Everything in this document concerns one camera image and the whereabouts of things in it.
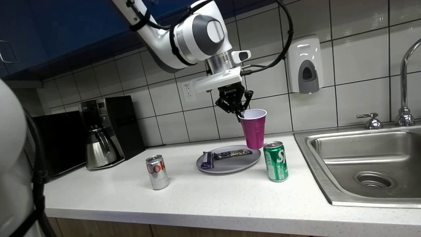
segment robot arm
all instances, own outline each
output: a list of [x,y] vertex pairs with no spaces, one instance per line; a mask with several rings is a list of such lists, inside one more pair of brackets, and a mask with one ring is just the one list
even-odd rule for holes
[[160,27],[148,15],[142,0],[111,0],[151,51],[157,65],[177,72],[205,61],[210,76],[189,82],[189,94],[218,89],[217,106],[228,114],[245,110],[252,93],[240,85],[240,62],[251,57],[248,51],[232,52],[220,12],[213,0],[198,0],[181,20]]

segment coffee maker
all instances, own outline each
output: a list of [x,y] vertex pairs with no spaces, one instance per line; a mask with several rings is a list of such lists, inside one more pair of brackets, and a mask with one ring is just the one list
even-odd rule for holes
[[81,103],[88,130],[86,168],[115,166],[144,151],[130,97]]

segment green soda can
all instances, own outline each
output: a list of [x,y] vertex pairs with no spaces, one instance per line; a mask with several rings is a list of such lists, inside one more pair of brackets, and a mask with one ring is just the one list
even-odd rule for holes
[[285,149],[280,141],[265,144],[263,148],[266,177],[272,182],[282,182],[288,178]]

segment sink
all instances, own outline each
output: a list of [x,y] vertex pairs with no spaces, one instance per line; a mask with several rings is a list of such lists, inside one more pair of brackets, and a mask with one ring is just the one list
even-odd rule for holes
[[421,209],[421,127],[294,139],[330,205]]

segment electrical outlet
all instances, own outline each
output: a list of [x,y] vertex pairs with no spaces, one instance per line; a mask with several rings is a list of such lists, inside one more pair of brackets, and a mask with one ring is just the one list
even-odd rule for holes
[[181,94],[185,102],[195,101],[194,81],[181,83]]

